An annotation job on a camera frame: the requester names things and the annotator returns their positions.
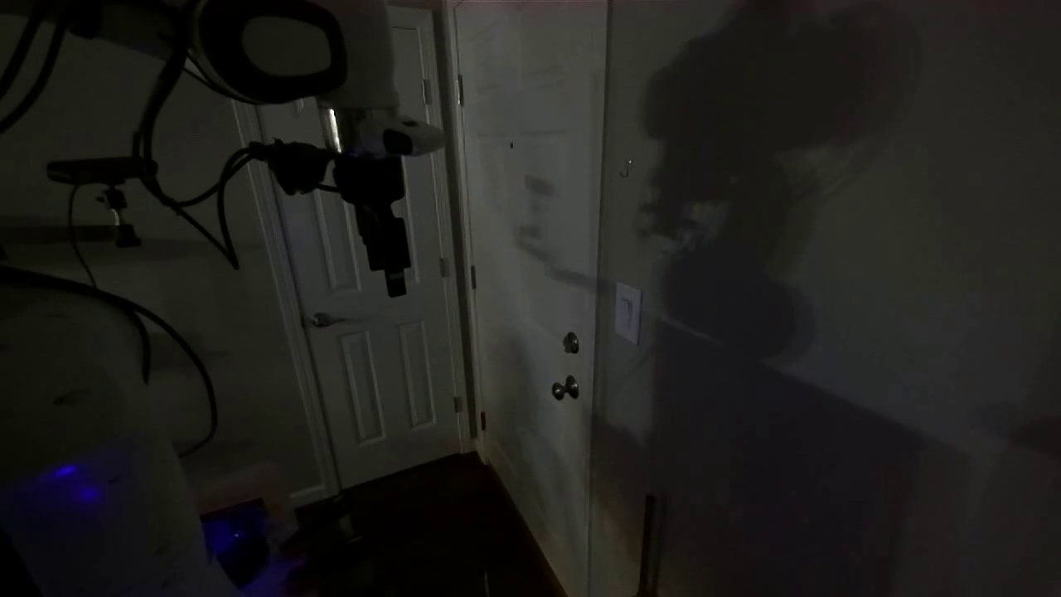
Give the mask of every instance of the dark floor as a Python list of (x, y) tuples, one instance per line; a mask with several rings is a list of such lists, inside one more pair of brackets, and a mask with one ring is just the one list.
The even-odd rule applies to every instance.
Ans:
[(445, 458), (297, 509), (318, 597), (559, 597), (501, 482)]

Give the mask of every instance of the white wall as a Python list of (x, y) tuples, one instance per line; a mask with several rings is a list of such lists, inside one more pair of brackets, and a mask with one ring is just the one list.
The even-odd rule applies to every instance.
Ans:
[[(2, 18), (2, 39), (18, 39), (18, 18)], [(53, 220), (62, 221), (67, 185), (44, 174), (45, 160), (127, 154), (134, 127), (158, 61), (115, 49), (110, 44), (67, 39), (57, 79), (40, 105), (7, 134), (0, 134), (0, 220)], [(191, 79), (178, 85), (158, 122), (161, 185), (191, 191), (210, 185), (222, 160), (237, 144), (236, 120), (225, 98), (207, 93)], [(79, 196), (79, 221), (110, 221), (105, 210)], [(144, 234), (144, 247), (83, 245), (99, 285), (130, 294), (167, 316), (218, 385), (218, 438), (188, 458), (188, 476), (207, 485), (242, 465), (273, 459), (293, 491), (323, 482), (297, 400), (297, 385), (284, 333), (266, 245), (249, 196), (249, 181), (230, 189), (231, 233), (242, 273), (231, 273), (207, 242), (175, 214), (158, 210), (135, 181), (130, 185), (130, 221)], [(79, 276), (68, 247), (61, 245), (7, 245), (14, 266)], [(191, 442), (207, 427), (201, 385), (178, 349), (156, 333), (154, 394), (158, 419), (175, 442)]]
[(796, 6), (612, 2), (594, 594), (1059, 594), (1059, 8)]

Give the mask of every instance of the door panel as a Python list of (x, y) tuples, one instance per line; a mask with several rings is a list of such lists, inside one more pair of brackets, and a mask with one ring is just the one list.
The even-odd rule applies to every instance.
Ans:
[[(396, 81), (401, 112), (440, 122), (432, 89), (433, 33), (426, 8), (396, 8)], [(263, 105), (267, 140), (324, 144), (314, 103)], [(408, 294), (389, 299), (380, 273), (369, 269), (359, 214), (333, 191), (277, 196), (289, 256), (306, 308), (306, 333), (323, 386), (341, 485), (361, 485), (463, 446), (460, 346), (455, 338), (445, 154), (412, 154), (404, 197), (396, 213), (408, 224)]]
[[(600, 6), (460, 6), (483, 451), (567, 594), (586, 594)], [(550, 386), (576, 379), (581, 396)]]

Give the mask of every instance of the light switch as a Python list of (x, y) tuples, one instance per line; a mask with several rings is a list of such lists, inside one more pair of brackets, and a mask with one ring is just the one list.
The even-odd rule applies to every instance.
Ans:
[(617, 285), (617, 333), (636, 346), (640, 330), (640, 287), (633, 285)]

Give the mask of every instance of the door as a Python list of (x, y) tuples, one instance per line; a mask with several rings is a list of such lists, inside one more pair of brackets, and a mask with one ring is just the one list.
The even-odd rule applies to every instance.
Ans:
[(481, 438), (586, 594), (602, 8), (457, 8)]
[[(440, 127), (426, 8), (392, 8), (401, 112)], [(258, 108), (266, 140), (324, 144), (318, 103)], [(356, 210), (274, 191), (341, 487), (463, 446), (445, 154), (404, 160), (408, 294), (369, 273)]]

